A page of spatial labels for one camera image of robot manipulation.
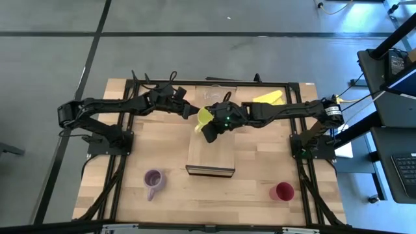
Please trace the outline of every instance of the white cable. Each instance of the white cable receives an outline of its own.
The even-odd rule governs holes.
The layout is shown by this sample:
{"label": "white cable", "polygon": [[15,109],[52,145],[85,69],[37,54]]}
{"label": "white cable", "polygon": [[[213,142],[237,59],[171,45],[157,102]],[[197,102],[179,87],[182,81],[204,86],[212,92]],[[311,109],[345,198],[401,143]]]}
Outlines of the white cable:
{"label": "white cable", "polygon": [[325,14],[329,14],[329,15],[333,15],[333,14],[336,14],[336,13],[338,13],[338,12],[340,12],[340,11],[342,11],[342,10],[344,10],[349,4],[351,4],[352,3],[352,1],[353,0],[351,0],[351,1],[349,1],[343,8],[341,8],[341,9],[339,9],[339,10],[337,10],[336,12],[332,12],[332,13],[329,13],[329,12],[327,12],[326,10],[325,10],[325,8],[324,8],[324,3],[322,4],[322,6],[320,6],[319,7],[319,3],[317,2],[317,0],[314,0],[315,1],[315,4],[318,6],[318,8],[321,8],[324,12],[325,12]]}
{"label": "white cable", "polygon": [[344,131],[344,127],[345,125],[352,119],[354,118],[358,113],[360,113],[361,111],[363,111],[364,109],[366,109],[369,105],[371,105],[373,102],[375,102],[379,97],[381,97],[383,94],[385,93],[385,91],[383,91],[381,94],[378,94],[377,97],[375,97],[369,104],[367,104],[365,107],[361,108],[361,110],[357,111],[353,116],[351,116],[345,123],[343,128],[341,129],[341,131],[339,131],[339,133],[342,133]]}

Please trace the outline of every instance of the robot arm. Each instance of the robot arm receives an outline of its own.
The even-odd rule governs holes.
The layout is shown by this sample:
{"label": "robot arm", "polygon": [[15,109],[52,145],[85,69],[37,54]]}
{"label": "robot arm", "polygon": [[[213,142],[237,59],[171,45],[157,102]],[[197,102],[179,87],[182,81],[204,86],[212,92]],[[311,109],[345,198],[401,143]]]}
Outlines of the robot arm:
{"label": "robot arm", "polygon": [[190,115],[196,114],[199,108],[183,99],[186,92],[181,87],[175,90],[170,83],[166,83],[127,100],[86,98],[82,101],[70,101],[58,108],[59,126],[65,129],[82,128],[91,131],[104,136],[110,147],[121,148],[125,144],[121,127],[106,125],[91,118],[91,115],[126,112],[146,116],[153,111],[165,111],[187,119]]}
{"label": "robot arm", "polygon": [[270,105],[268,103],[245,102],[241,106],[224,100],[205,107],[214,119],[202,128],[208,142],[213,142],[218,134],[232,131],[242,126],[264,127],[274,120],[314,117],[318,121],[300,135],[302,146],[316,146],[317,139],[329,128],[344,124],[341,108],[333,101],[322,99],[305,103]]}

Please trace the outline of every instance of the table leg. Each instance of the table leg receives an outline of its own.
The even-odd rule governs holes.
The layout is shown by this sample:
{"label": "table leg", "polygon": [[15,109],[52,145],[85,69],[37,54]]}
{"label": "table leg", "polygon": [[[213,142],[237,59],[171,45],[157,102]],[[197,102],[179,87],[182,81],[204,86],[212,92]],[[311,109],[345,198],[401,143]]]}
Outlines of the table leg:
{"label": "table leg", "polygon": [[350,81],[350,86],[354,86],[354,87],[368,87],[367,82],[365,80],[354,80],[352,79]]}
{"label": "table leg", "polygon": [[378,115],[377,111],[374,111],[364,119],[360,120],[358,123],[349,127],[347,130],[344,130],[342,133],[339,133],[335,136],[336,143],[334,148],[340,148],[341,146],[349,143],[353,139],[361,136],[362,134],[370,131],[371,127],[381,127],[382,121]]}
{"label": "table leg", "polygon": [[0,143],[1,153],[13,153],[15,155],[23,155],[24,150],[16,148],[14,146],[9,146],[8,144]]}
{"label": "table leg", "polygon": [[374,185],[376,185],[376,190],[377,190],[377,195],[378,195],[378,199],[380,201],[384,201],[387,199],[387,195],[385,192],[385,189],[382,185],[382,179],[381,179],[381,175],[378,173],[377,167],[375,162],[380,161],[380,158],[378,156],[377,151],[371,152],[369,155],[372,164],[374,166],[374,173],[371,174],[372,176],[372,180],[374,181]]}

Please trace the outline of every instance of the wooden tabletop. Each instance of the wooden tabletop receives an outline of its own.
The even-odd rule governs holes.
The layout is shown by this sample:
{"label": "wooden tabletop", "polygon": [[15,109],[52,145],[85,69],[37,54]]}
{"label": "wooden tabletop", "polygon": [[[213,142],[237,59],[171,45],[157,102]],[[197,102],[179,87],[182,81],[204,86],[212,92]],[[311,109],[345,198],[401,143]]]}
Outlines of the wooden tabletop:
{"label": "wooden tabletop", "polygon": [[[122,98],[125,81],[109,79],[104,98]],[[182,87],[187,90],[185,99],[198,105],[198,97],[206,87]],[[302,83],[300,88],[302,101],[317,98],[314,84]],[[276,90],[279,88],[240,86],[235,88],[232,100],[239,104]],[[115,124],[118,114],[100,114],[98,119],[106,124]],[[307,126],[311,127],[315,121],[307,118]],[[300,131],[300,122],[296,123]],[[188,175],[185,165],[189,153],[194,152],[189,149],[196,124],[196,116],[184,120],[176,114],[158,111],[149,116],[135,117],[135,139],[133,150],[127,157],[117,221],[271,226],[306,224],[296,163],[289,146],[289,120],[276,120],[261,129],[241,127],[232,132],[233,140],[228,146],[234,155],[235,173],[231,179]],[[227,136],[220,135],[217,140]],[[102,155],[86,166],[74,218],[83,215],[102,191],[108,162],[109,156]],[[333,168],[326,161],[315,160],[314,163],[320,195],[338,219],[345,222]],[[152,168],[161,169],[166,174],[167,184],[150,202],[147,201],[148,190],[143,184],[143,176]],[[282,181],[294,187],[294,199],[272,201],[268,191]],[[109,217],[112,194],[107,201],[105,217]],[[309,204],[313,221],[317,222],[310,194]]]}

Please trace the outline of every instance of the keyboard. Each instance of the keyboard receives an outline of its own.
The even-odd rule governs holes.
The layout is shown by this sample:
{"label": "keyboard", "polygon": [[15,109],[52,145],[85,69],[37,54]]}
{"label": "keyboard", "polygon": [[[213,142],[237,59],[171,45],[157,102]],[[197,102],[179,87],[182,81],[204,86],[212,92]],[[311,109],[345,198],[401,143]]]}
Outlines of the keyboard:
{"label": "keyboard", "polygon": [[416,153],[391,156],[403,189],[410,198],[416,198]]}

